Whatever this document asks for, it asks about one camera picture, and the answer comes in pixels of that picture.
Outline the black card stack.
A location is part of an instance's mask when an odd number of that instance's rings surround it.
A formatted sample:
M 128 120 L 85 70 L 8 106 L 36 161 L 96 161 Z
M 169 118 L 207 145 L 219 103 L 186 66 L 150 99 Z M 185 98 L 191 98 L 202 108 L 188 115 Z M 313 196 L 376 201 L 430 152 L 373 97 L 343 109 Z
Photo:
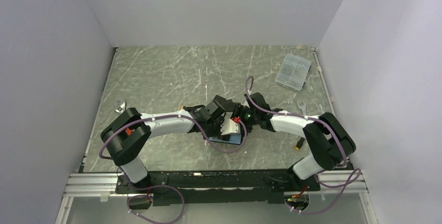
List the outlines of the black card stack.
M 213 101 L 225 112 L 233 112 L 235 107 L 240 104 L 238 102 L 234 102 L 232 99 L 226 99 L 219 95 L 216 95 Z

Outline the black leather card holder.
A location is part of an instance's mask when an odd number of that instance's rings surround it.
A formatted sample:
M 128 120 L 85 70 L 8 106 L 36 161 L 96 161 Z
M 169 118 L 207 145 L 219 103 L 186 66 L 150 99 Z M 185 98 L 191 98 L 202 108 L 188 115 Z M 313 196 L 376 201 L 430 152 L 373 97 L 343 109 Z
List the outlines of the black leather card holder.
M 219 135 L 219 136 L 210 137 L 209 140 L 217 143 L 240 145 L 242 143 L 242 135 L 241 134 Z

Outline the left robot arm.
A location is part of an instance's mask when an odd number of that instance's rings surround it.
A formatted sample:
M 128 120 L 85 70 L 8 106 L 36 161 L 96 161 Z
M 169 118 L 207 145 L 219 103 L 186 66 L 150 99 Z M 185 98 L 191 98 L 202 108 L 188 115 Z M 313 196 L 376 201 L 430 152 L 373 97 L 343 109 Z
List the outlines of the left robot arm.
M 149 172 L 139 157 L 147 140 L 172 133 L 201 132 L 205 138 L 220 135 L 225 113 L 216 100 L 164 114 L 142 114 L 128 108 L 101 132 L 104 146 L 99 156 L 111 159 L 128 176 L 129 186 L 142 193 L 150 185 Z

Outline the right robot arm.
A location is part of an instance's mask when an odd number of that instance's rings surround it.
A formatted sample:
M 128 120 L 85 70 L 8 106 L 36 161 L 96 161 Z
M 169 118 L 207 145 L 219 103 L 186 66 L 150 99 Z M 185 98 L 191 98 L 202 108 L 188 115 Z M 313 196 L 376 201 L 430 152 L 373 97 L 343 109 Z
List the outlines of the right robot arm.
M 293 190 L 302 189 L 314 174 L 344 164 L 356 151 L 353 139 L 330 112 L 305 116 L 271 109 L 261 93 L 244 96 L 249 105 L 249 112 L 240 114 L 245 125 L 258 125 L 270 132 L 290 133 L 306 140 L 310 153 L 288 169 L 287 183 Z

